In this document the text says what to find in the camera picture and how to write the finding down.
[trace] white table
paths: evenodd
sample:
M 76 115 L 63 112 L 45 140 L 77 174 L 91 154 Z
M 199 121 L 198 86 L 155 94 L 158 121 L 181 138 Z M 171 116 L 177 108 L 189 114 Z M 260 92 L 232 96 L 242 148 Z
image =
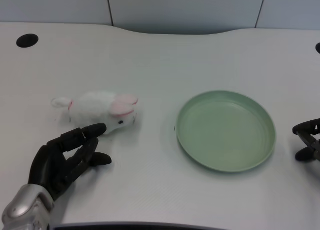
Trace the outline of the white table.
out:
M 26 33 L 39 42 L 19 48 Z M 0 209 L 27 182 L 41 145 L 71 130 L 56 96 L 105 89 L 139 95 L 138 123 L 100 139 L 110 166 L 58 199 L 55 223 L 156 221 L 226 229 L 319 229 L 320 162 L 294 160 L 292 127 L 320 117 L 320 31 L 140 34 L 98 25 L 0 23 Z M 204 91 L 243 93 L 277 130 L 273 156 L 241 174 L 192 161 L 174 132 L 180 107 Z

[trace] white wall panel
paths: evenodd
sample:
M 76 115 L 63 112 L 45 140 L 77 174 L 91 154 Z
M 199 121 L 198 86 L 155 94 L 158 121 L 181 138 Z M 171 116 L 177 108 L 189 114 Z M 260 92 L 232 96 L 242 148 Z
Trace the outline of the white wall panel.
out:
M 147 33 L 210 34 L 255 27 L 262 0 L 109 0 L 114 26 Z
M 257 27 L 320 30 L 320 0 L 264 0 Z
M 111 25 L 107 0 L 0 0 L 0 21 Z

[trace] bunny ear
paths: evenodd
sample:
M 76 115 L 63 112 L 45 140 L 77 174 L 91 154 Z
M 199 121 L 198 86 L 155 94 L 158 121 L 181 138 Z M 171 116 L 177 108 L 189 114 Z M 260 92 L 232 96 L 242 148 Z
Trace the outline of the bunny ear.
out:
M 113 101 L 109 109 L 110 114 L 113 116 L 125 116 L 132 113 L 133 111 L 134 108 L 132 105 L 125 104 L 120 101 Z
M 115 100 L 135 105 L 138 102 L 138 97 L 133 94 L 118 94 L 115 96 Z

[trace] white plush rabbit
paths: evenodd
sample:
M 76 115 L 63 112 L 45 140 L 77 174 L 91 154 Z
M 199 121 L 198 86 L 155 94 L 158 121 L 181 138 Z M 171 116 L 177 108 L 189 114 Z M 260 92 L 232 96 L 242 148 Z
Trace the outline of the white plush rabbit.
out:
M 68 107 L 71 121 L 78 127 L 104 123 L 106 133 L 133 125 L 136 118 L 134 105 L 138 98 L 132 94 L 115 94 L 105 91 L 88 92 L 76 100 L 67 97 L 53 98 L 54 107 Z

